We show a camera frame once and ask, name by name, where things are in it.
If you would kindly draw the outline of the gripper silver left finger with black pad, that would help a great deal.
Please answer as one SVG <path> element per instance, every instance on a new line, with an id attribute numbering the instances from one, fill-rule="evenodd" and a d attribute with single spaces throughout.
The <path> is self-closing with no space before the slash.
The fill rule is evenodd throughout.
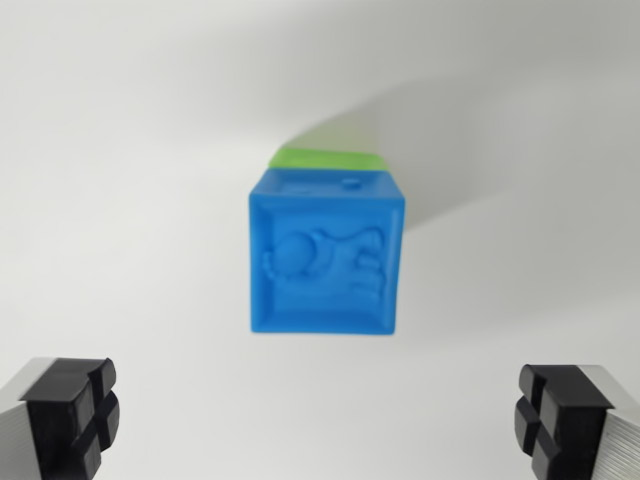
<path id="1" fill-rule="evenodd" d="M 1 388 L 3 479 L 92 479 L 118 432 L 111 359 L 33 358 Z"/>

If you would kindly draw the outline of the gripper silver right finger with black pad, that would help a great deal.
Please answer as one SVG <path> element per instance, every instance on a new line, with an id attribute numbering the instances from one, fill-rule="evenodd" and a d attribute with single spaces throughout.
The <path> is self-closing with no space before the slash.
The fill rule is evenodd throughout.
<path id="1" fill-rule="evenodd" d="M 599 365 L 531 365 L 514 412 L 520 449 L 541 480 L 639 477 L 639 402 Z"/>

